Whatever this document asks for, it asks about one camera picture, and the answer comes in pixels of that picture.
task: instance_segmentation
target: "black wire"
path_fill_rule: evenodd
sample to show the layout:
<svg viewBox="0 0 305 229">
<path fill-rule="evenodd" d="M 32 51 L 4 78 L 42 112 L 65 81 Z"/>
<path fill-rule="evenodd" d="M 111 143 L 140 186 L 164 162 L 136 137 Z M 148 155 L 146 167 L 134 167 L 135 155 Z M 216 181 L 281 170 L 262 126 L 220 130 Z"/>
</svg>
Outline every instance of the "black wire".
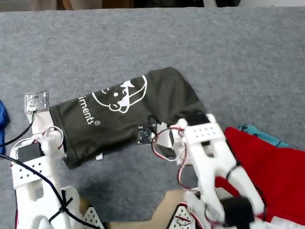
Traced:
<svg viewBox="0 0 305 229">
<path fill-rule="evenodd" d="M 18 203 L 17 203 L 17 194 L 15 190 L 15 199 L 16 199 L 16 211 L 15 211 L 15 229 L 17 229 L 17 224 L 18 224 Z"/>
<path fill-rule="evenodd" d="M 31 123 L 29 124 L 29 126 L 28 126 L 27 128 L 25 128 L 25 130 L 24 130 L 20 135 L 18 135 L 17 137 L 15 137 L 14 139 L 12 139 L 12 140 L 10 140 L 10 141 L 4 143 L 4 144 L 1 144 L 1 145 L 0 145 L 0 148 L 9 145 L 9 144 L 11 144 L 11 143 L 17 141 L 18 139 L 20 139 L 22 136 L 24 136 L 24 135 L 29 131 L 29 129 L 32 127 L 32 125 L 33 125 L 33 123 L 34 123 L 34 119 L 35 119 L 35 115 L 34 115 L 34 114 L 35 114 L 35 113 L 36 113 L 36 111 L 33 111 L 33 112 L 32 112 L 32 121 L 31 121 Z"/>
<path fill-rule="evenodd" d="M 261 195 L 262 201 L 264 203 L 264 212 L 263 212 L 263 221 L 266 221 L 266 217 L 267 217 L 267 203 L 266 203 L 266 199 L 264 197 L 263 191 L 254 184 L 255 189 L 257 190 L 257 192 Z"/>
<path fill-rule="evenodd" d="M 161 122 L 159 121 L 159 119 L 153 115 L 149 115 L 147 118 L 147 123 L 149 125 L 150 130 L 156 135 L 156 129 L 154 129 L 153 125 L 152 125 L 152 119 L 157 123 L 157 124 L 161 124 Z"/>
<path fill-rule="evenodd" d="M 230 177 L 231 172 L 232 172 L 234 169 L 236 169 L 237 167 L 239 167 L 239 166 L 242 166 L 242 163 L 241 163 L 239 160 L 236 159 L 236 165 L 235 165 L 234 167 L 232 167 L 232 168 L 229 170 L 229 172 L 227 173 L 227 176 L 225 177 L 225 179 L 226 179 L 227 181 L 229 181 L 229 177 Z M 255 189 L 256 189 L 256 191 L 259 193 L 259 195 L 261 196 L 262 201 L 263 201 L 263 203 L 264 203 L 263 221 L 266 221 L 266 215 L 267 215 L 267 213 L 266 213 L 266 211 L 267 211 L 267 202 L 266 202 L 266 199 L 265 199 L 265 197 L 264 197 L 264 194 L 263 194 L 262 190 L 261 190 L 258 186 L 256 186 L 254 183 L 253 183 L 253 186 L 255 187 Z"/>
<path fill-rule="evenodd" d="M 93 229 L 101 229 L 100 227 L 97 227 L 93 224 L 90 224 L 90 223 L 87 223 L 86 221 L 83 221 L 81 220 L 80 218 L 76 217 L 75 215 L 73 215 L 71 212 L 69 212 L 69 210 L 65 207 L 65 202 L 63 201 L 63 199 L 61 198 L 59 192 L 57 191 L 56 187 L 53 185 L 53 183 L 47 179 L 44 175 L 42 175 L 41 173 L 37 172 L 36 170 L 32 169 L 31 167 L 27 166 L 26 164 L 22 163 L 21 161 L 19 160 L 16 160 L 14 158 L 11 158 L 9 156 L 6 156 L 6 155 L 0 155 L 0 157 L 8 160 L 8 161 L 11 161 L 11 162 L 14 162 L 16 163 L 17 165 L 20 165 L 22 167 L 24 167 L 25 169 L 29 170 L 30 172 L 34 173 L 35 175 L 39 176 L 42 180 L 44 180 L 45 182 L 47 182 L 50 187 L 52 188 L 53 192 L 55 193 L 58 201 L 60 202 L 61 204 L 61 208 L 62 208 L 62 211 L 64 211 L 65 213 L 67 213 L 68 216 L 70 216 L 72 219 L 74 219 L 75 221 L 87 226 L 87 227 L 90 227 L 90 228 L 93 228 Z"/>
</svg>

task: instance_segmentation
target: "black cable tie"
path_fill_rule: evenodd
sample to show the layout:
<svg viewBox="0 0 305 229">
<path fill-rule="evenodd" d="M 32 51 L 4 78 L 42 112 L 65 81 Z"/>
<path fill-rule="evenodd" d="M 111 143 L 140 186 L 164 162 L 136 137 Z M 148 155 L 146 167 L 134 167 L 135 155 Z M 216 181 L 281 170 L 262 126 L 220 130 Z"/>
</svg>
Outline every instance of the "black cable tie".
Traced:
<svg viewBox="0 0 305 229">
<path fill-rule="evenodd" d="M 59 214 L 63 213 L 63 212 L 67 212 L 69 211 L 67 209 L 67 206 L 72 202 L 73 198 L 70 198 L 67 202 L 65 201 L 66 200 L 66 194 L 65 194 L 65 191 L 63 192 L 63 190 L 61 191 L 61 193 L 64 193 L 64 195 L 62 195 L 62 199 L 64 200 L 64 204 L 58 209 L 58 211 L 51 217 L 49 218 L 49 223 L 51 223 L 51 221 L 53 219 L 55 219 Z"/>
<path fill-rule="evenodd" d="M 225 177 L 225 179 L 228 180 L 228 179 L 229 179 L 229 176 L 230 176 L 230 174 L 231 174 L 231 172 L 232 172 L 234 169 L 236 169 L 237 167 L 241 166 L 241 165 L 242 165 L 242 164 L 240 163 L 240 161 L 236 161 L 236 165 L 235 165 L 233 168 L 231 168 L 231 169 L 229 170 L 229 172 L 228 172 L 227 176 Z"/>
</svg>

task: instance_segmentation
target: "gray felt surface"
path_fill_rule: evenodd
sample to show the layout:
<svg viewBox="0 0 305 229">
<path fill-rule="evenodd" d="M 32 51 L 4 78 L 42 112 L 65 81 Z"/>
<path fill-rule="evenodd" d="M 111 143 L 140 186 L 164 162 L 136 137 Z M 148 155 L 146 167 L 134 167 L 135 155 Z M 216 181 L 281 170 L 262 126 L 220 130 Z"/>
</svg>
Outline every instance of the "gray felt surface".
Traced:
<svg viewBox="0 0 305 229">
<path fill-rule="evenodd" d="M 221 127 L 256 125 L 305 148 L 305 8 L 144 9 L 0 14 L 0 99 L 27 125 L 23 94 L 48 89 L 51 105 L 172 66 Z M 0 161 L 0 228 L 13 228 L 9 163 Z M 102 220 L 147 220 L 178 188 L 175 164 L 130 146 L 75 170 L 75 186 Z M 195 181 L 191 171 L 184 177 Z"/>
</svg>

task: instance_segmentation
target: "white wire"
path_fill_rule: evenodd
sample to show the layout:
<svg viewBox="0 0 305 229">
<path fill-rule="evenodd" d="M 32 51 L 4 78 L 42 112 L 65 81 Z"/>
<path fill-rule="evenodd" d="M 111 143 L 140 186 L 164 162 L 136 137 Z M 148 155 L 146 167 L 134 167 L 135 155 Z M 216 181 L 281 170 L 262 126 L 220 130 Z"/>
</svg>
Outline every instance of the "white wire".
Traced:
<svg viewBox="0 0 305 229">
<path fill-rule="evenodd" d="M 22 142 L 25 142 L 25 141 L 28 141 L 28 140 L 36 140 L 36 141 L 38 141 L 38 142 L 40 141 L 40 139 L 37 138 L 37 137 L 28 137 L 28 138 L 24 138 L 24 139 L 18 141 L 18 142 L 12 147 L 12 150 L 13 150 L 18 144 L 20 144 L 20 143 L 22 143 Z"/>
<path fill-rule="evenodd" d="M 55 129 L 55 130 L 58 130 L 60 133 L 61 133 L 61 144 L 59 145 L 58 148 L 60 148 L 63 144 L 63 139 L 64 139 L 64 135 L 63 135 L 63 131 L 62 129 L 60 129 L 58 126 L 55 126 L 55 125 L 52 125 L 52 126 L 49 126 L 46 130 L 45 130 L 45 133 L 47 133 L 49 131 L 49 129 Z"/>
<path fill-rule="evenodd" d="M 165 156 L 159 154 L 159 153 L 155 150 L 154 145 L 153 145 L 152 147 L 153 147 L 153 150 L 154 150 L 154 153 L 155 153 L 155 154 L 157 154 L 159 157 L 161 157 L 162 159 L 167 160 L 167 161 L 169 161 L 169 162 L 177 161 L 177 160 L 182 156 L 182 154 L 185 152 L 185 150 L 182 151 L 177 157 L 175 157 L 175 159 L 168 159 L 167 157 L 165 157 Z"/>
</svg>

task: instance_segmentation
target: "green fabric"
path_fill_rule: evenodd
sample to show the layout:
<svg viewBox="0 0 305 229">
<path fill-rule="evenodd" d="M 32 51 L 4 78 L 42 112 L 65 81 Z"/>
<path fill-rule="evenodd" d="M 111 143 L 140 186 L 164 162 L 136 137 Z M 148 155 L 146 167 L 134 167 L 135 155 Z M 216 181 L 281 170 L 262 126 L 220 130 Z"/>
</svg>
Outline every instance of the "green fabric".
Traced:
<svg viewBox="0 0 305 229">
<path fill-rule="evenodd" d="M 173 124 L 202 111 L 192 87 L 174 68 L 148 72 L 111 88 L 51 107 L 54 124 L 64 130 L 69 163 L 78 165 L 104 148 L 135 138 L 148 115 Z"/>
</svg>

